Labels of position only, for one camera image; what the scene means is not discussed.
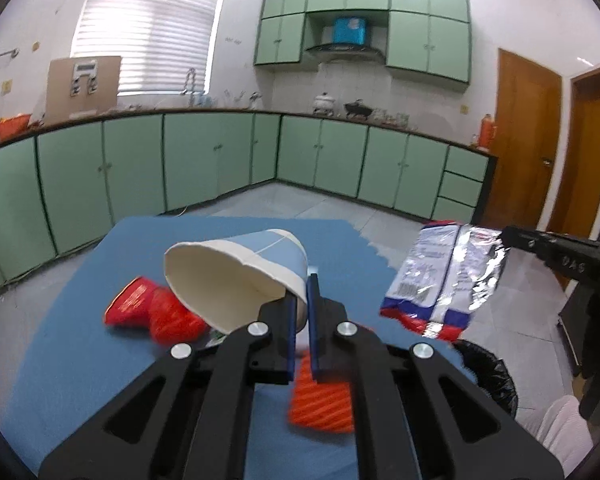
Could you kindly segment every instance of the window blind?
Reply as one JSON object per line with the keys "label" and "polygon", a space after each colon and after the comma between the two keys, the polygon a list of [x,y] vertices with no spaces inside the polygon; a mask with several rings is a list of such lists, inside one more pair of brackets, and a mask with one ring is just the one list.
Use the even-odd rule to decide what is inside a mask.
{"label": "window blind", "polygon": [[119,93],[208,91],[221,0],[86,0],[72,57],[122,56]]}

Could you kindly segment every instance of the orange basket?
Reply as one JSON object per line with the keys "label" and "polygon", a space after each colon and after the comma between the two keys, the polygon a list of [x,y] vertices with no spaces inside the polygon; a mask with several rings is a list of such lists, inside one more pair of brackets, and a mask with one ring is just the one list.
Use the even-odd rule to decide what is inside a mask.
{"label": "orange basket", "polygon": [[0,120],[0,140],[7,140],[10,137],[21,134],[29,126],[31,114],[23,114],[10,119]]}

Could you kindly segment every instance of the paper cup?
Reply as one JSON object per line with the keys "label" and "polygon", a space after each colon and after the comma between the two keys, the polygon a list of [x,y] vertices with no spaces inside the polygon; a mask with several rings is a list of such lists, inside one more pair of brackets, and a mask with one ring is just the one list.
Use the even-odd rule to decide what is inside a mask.
{"label": "paper cup", "polygon": [[190,311],[229,334],[258,319],[263,303],[298,298],[296,330],[306,324],[304,247],[288,231],[269,229],[205,242],[181,242],[164,255],[164,275]]}

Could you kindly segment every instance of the metal bolt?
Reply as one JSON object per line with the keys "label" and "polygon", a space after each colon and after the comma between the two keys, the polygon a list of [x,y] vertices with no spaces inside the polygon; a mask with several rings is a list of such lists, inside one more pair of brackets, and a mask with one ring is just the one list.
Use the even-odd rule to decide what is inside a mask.
{"label": "metal bolt", "polygon": [[420,359],[429,359],[433,355],[433,348],[426,343],[418,343],[413,347],[413,355]]}
{"label": "metal bolt", "polygon": [[191,346],[186,343],[178,343],[171,347],[171,357],[174,359],[186,359],[191,355]]}
{"label": "metal bolt", "polygon": [[247,332],[249,332],[253,336],[265,335],[269,331],[269,327],[266,323],[261,321],[256,321],[251,323],[247,327]]}
{"label": "metal bolt", "polygon": [[337,326],[336,330],[340,335],[351,336],[358,331],[358,327],[350,321],[343,321]]}

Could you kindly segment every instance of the black plastic bag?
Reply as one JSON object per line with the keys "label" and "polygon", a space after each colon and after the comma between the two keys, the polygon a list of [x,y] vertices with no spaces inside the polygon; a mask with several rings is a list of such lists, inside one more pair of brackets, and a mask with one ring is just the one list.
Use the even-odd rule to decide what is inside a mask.
{"label": "black plastic bag", "polygon": [[486,348],[464,339],[458,339],[454,348],[462,354],[464,366],[475,374],[478,386],[505,412],[515,417],[518,410],[518,393],[504,361]]}

